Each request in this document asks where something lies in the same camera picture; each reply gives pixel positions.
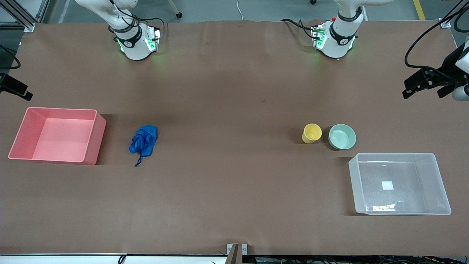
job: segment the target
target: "blue cloth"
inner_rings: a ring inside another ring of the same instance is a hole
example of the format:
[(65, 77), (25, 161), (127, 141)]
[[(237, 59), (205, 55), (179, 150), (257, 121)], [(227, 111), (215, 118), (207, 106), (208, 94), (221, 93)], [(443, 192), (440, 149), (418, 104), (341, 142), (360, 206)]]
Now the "blue cloth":
[(133, 153), (140, 153), (140, 158), (138, 159), (137, 167), (141, 162), (143, 157), (148, 157), (153, 151), (155, 146), (158, 128), (154, 125), (144, 125), (137, 130), (135, 136), (132, 138), (132, 144), (129, 147), (129, 151)]

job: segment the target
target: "pink plastic bin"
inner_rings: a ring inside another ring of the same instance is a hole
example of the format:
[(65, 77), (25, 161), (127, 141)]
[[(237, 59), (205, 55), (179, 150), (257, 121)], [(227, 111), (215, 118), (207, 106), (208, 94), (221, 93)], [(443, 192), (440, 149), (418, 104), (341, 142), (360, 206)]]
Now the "pink plastic bin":
[(30, 107), (8, 158), (95, 165), (105, 127), (96, 110)]

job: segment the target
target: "transparent container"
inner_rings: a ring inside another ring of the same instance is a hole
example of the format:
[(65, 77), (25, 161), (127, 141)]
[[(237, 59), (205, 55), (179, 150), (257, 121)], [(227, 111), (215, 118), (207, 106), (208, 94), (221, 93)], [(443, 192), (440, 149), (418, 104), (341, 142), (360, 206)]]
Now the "transparent container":
[(358, 213), (451, 214), (432, 153), (359, 153), (348, 167)]

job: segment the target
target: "green led light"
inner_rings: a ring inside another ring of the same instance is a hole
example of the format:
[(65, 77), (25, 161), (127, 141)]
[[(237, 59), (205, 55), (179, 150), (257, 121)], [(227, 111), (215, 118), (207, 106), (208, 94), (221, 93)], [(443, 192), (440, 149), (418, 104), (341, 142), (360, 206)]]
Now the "green led light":
[(353, 45), (353, 41), (355, 40), (355, 37), (352, 38), (352, 40), (350, 41), (350, 46), (348, 46), (348, 49), (351, 49), (352, 48), (352, 45)]
[(145, 42), (146, 42), (146, 44), (147, 44), (147, 46), (148, 46), (148, 49), (149, 49), (150, 51), (154, 51), (154, 50), (155, 50), (155, 42), (154, 42), (153, 40), (151, 40), (151, 39), (145, 39)]
[(324, 43), (326, 42), (327, 38), (321, 38), (321, 39), (318, 39), (318, 41), (316, 42), (316, 47), (318, 49), (323, 49), (324, 48)]
[(124, 48), (122, 48), (122, 45), (121, 45), (121, 42), (119, 41), (119, 39), (117, 39), (117, 43), (119, 43), (119, 47), (121, 47), (121, 51), (122, 51), (123, 53), (125, 53)]

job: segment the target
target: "light green bowl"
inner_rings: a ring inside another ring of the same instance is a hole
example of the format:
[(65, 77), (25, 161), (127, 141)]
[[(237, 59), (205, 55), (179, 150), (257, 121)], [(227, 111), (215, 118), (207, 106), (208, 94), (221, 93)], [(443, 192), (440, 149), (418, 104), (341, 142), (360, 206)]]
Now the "light green bowl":
[(337, 124), (329, 132), (329, 143), (336, 149), (349, 149), (356, 143), (355, 131), (346, 124)]

